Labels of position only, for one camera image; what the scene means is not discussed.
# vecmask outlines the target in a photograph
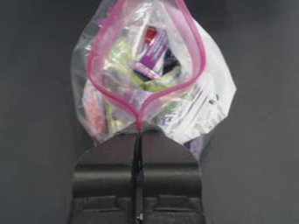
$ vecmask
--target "plastic wrapper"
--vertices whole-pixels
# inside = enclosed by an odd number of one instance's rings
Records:
[[[183,0],[101,1],[71,73],[79,120],[99,142],[133,123],[140,130],[143,121],[179,144],[199,142],[227,117],[236,91]]]

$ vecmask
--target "gray background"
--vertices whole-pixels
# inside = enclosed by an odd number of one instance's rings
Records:
[[[185,1],[237,85],[203,153],[208,224],[299,223],[299,1]],[[65,223],[76,157],[71,51],[95,0],[0,3],[0,222]]]

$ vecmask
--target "candy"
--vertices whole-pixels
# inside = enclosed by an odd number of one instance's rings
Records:
[[[147,31],[144,47],[137,61],[131,67],[147,78],[159,79],[164,71],[164,54],[168,49],[168,37],[165,31]]]
[[[149,80],[144,83],[144,90],[148,92],[159,92],[179,84],[181,68],[176,66],[159,80]]]

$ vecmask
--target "black clip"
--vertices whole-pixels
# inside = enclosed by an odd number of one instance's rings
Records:
[[[148,125],[81,156],[72,192],[71,224],[204,224],[197,161]]]

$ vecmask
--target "pink zipper seal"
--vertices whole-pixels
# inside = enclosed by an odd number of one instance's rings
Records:
[[[175,0],[175,2],[177,3],[179,5],[179,8],[180,8],[180,11],[181,11],[181,14],[183,14],[183,17],[185,19],[185,22],[191,28],[191,32],[192,32],[192,35],[193,35],[193,38],[196,40],[196,44],[197,44],[197,47],[199,47],[199,52],[200,52],[200,69],[199,69],[199,72],[193,75],[193,77],[187,81],[184,82],[183,84],[175,86],[175,87],[169,87],[167,88],[165,90],[157,92],[156,94],[152,94],[144,101],[144,104],[140,108],[140,111],[136,112],[136,109],[135,107],[123,99],[120,98],[116,94],[112,94],[111,92],[108,92],[93,80],[92,78],[92,75],[91,75],[91,72],[92,72],[92,60],[93,60],[93,57],[96,55],[96,49],[99,49],[99,43],[100,43],[100,40],[103,39],[103,36],[105,34],[105,31],[108,30],[108,27],[111,26],[112,22],[113,22],[113,18],[115,16],[119,14],[120,10],[121,10],[121,6],[124,5],[127,0],[119,0],[111,13],[109,13],[109,16],[108,18],[105,19],[104,23],[103,23],[103,27],[99,31],[99,34],[96,36],[96,39],[95,39],[95,42],[93,42],[93,45],[91,47],[91,51],[89,51],[89,55],[88,55],[88,62],[87,62],[87,75],[88,75],[88,79],[92,83],[92,85],[95,86],[95,88],[97,89],[97,91],[112,101],[113,104],[116,104],[125,112],[128,112],[129,114],[133,115],[135,117],[135,120],[136,120],[136,129],[137,131],[141,130],[143,128],[143,115],[144,115],[144,112],[145,112],[145,108],[147,106],[151,104],[151,102],[153,102],[155,100],[157,100],[160,97],[163,97],[164,95],[168,95],[169,93],[177,91],[177,90],[181,90],[181,89],[185,89],[188,86],[191,86],[193,84],[193,82],[199,79],[200,75],[201,75],[201,72],[204,70],[204,67],[205,67],[205,51],[204,51],[204,46],[203,46],[203,42],[201,42],[201,36],[199,34],[199,31],[196,29],[196,26],[193,24],[193,20],[192,20],[192,15],[188,11],[188,8],[184,4],[184,1],[183,0]],[[175,21],[175,15],[172,15],[172,6],[168,5],[168,3],[164,4],[165,6],[165,9],[168,10],[168,13],[172,17],[172,21]],[[177,28],[177,31],[180,32],[181,34],[181,37],[184,39],[184,42],[185,42],[185,45],[187,45],[187,48],[189,50],[189,53],[192,52],[192,48],[188,46],[188,41],[185,41],[185,34],[183,33],[183,31],[180,31],[180,28],[177,27],[176,25],[176,28]],[[192,66],[193,68],[196,67],[196,59],[193,57],[193,55],[191,54],[191,59],[192,59]],[[97,69],[99,71],[101,71],[103,69],[103,58],[101,58],[101,61],[99,63],[99,66],[97,66]]]

